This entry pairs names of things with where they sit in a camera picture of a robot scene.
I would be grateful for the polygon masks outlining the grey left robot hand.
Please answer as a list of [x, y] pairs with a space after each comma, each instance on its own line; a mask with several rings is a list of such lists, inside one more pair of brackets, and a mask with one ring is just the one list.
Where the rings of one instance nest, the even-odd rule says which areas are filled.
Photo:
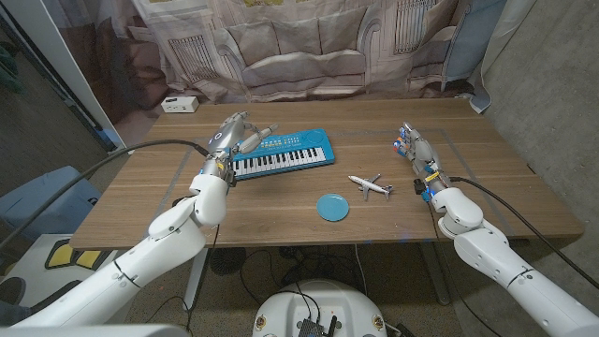
[[236, 184], [232, 162], [236, 154], [249, 154], [279, 125], [263, 130], [246, 121], [248, 111], [235, 112], [220, 125], [208, 142], [208, 154], [199, 172], [221, 178], [231, 186]]

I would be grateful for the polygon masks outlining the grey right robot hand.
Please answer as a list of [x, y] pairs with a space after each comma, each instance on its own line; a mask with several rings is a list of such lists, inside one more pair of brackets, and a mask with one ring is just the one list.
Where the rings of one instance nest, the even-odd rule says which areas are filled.
[[399, 132], [393, 143], [394, 151], [411, 162], [417, 176], [416, 194], [430, 202], [435, 194], [449, 188], [451, 181], [442, 169], [438, 153], [415, 128], [404, 122]]

